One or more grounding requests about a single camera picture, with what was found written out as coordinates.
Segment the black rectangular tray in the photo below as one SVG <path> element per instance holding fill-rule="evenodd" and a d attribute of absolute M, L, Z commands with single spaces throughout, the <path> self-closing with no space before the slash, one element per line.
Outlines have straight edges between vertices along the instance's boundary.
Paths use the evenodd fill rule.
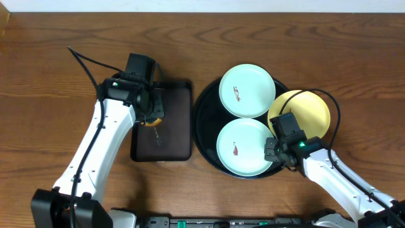
<path fill-rule="evenodd" d="M 188 160 L 192 154 L 192 86 L 186 81 L 154 82 L 164 116 L 155 126 L 132 128 L 130 157 L 135 162 Z"/>

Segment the yellow plate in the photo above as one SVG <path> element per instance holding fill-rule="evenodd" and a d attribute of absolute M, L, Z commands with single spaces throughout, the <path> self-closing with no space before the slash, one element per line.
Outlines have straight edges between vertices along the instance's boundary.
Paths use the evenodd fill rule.
<path fill-rule="evenodd" d="M 268 110 L 268 126 L 274 133 L 270 119 L 279 115 L 282 106 L 292 95 L 299 90 L 288 91 L 276 98 Z M 327 104 L 318 95 L 304 92 L 293 97 L 285 106 L 282 113 L 292 112 L 300 128 L 308 139 L 322 138 L 330 126 L 330 111 Z"/>

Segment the black round tray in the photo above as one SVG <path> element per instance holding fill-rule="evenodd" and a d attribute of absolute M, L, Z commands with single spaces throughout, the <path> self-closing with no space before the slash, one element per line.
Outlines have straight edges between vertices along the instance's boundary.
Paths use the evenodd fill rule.
<path fill-rule="evenodd" d="M 199 95 L 192 110 L 192 137 L 204 159 L 217 170 L 232 177 L 243 178 L 220 161 L 216 141 L 222 128 L 237 117 L 229 113 L 219 97 L 221 79 L 216 79 Z"/>

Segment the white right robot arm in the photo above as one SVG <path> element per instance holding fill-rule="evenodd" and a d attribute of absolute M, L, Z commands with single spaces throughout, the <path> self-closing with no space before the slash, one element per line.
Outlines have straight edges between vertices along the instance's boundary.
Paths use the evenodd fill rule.
<path fill-rule="evenodd" d="M 265 160 L 280 162 L 321 186 L 357 227 L 404 227 L 404 202 L 367 183 L 319 137 L 303 131 L 265 141 Z"/>

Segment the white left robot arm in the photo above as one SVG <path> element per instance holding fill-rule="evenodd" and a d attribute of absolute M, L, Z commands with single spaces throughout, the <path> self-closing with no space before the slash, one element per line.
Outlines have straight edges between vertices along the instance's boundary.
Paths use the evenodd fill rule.
<path fill-rule="evenodd" d="M 134 212 L 102 206 L 121 143 L 137 124 L 155 122 L 163 105 L 159 82 L 106 79 L 96 86 L 90 125 L 69 166 L 50 191 L 38 189 L 30 207 L 36 227 L 135 227 Z"/>

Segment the mint green plate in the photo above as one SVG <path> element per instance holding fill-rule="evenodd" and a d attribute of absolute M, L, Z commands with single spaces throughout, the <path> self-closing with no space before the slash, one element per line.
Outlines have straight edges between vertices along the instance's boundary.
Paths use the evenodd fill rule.
<path fill-rule="evenodd" d="M 266 139 L 270 129 L 251 118 L 238 118 L 227 123 L 216 140 L 217 155 L 225 168 L 242 177 L 253 177 L 273 164 L 265 160 Z"/>
<path fill-rule="evenodd" d="M 240 118 L 256 118 L 270 109 L 276 88 L 273 78 L 264 68 L 241 64 L 224 74 L 218 92 L 228 112 Z"/>

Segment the green yellow sponge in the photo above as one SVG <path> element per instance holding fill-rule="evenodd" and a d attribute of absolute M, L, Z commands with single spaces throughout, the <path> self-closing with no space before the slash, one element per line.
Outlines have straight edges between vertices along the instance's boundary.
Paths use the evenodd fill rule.
<path fill-rule="evenodd" d="M 145 121 L 143 123 L 143 125 L 146 127 L 155 127 L 155 126 L 159 125 L 161 122 L 162 122 L 161 118 L 156 118 L 155 120 Z"/>

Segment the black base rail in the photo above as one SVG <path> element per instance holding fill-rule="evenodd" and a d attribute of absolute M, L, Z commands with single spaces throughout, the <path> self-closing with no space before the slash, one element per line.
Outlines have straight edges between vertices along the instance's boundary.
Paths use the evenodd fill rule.
<path fill-rule="evenodd" d="M 135 228 L 248 228 L 264 225 L 302 224 L 299 218 L 273 219 L 221 219 L 221 218 L 169 218 L 144 217 L 138 218 Z"/>

